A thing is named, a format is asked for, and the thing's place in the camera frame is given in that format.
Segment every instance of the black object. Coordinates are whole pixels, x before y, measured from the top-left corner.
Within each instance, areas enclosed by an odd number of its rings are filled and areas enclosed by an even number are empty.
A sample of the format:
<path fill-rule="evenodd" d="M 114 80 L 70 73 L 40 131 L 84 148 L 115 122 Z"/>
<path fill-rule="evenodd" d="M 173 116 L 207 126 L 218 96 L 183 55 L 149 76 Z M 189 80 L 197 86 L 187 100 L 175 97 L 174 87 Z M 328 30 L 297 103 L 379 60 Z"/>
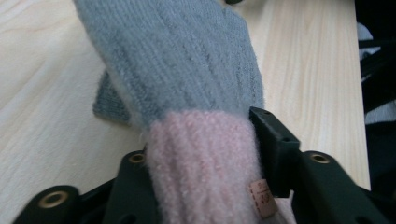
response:
<path fill-rule="evenodd" d="M 332 157 L 301 152 L 298 139 L 270 112 L 251 107 L 250 119 L 271 191 L 289 197 L 294 190 L 297 223 L 389 223 L 377 208 L 396 223 L 394 201 L 357 187 Z M 70 186 L 46 189 L 26 205 L 15 223 L 161 223 L 144 160 L 144 151 L 126 155 L 115 180 L 82 196 Z M 53 195 L 59 191 L 66 198 Z M 40 202 L 53 206 L 43 207 Z"/>

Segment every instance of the knitted fabric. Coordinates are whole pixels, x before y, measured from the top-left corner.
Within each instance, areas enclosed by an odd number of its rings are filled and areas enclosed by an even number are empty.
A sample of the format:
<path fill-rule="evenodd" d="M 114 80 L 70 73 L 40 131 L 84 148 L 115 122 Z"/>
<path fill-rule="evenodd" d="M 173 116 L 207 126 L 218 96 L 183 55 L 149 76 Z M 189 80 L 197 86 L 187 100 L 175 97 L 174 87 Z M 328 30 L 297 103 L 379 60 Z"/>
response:
<path fill-rule="evenodd" d="M 248 109 L 263 107 L 263 94 L 245 21 L 212 0 L 76 7 L 108 72 L 94 111 L 144 130 L 164 222 L 257 223 Z"/>

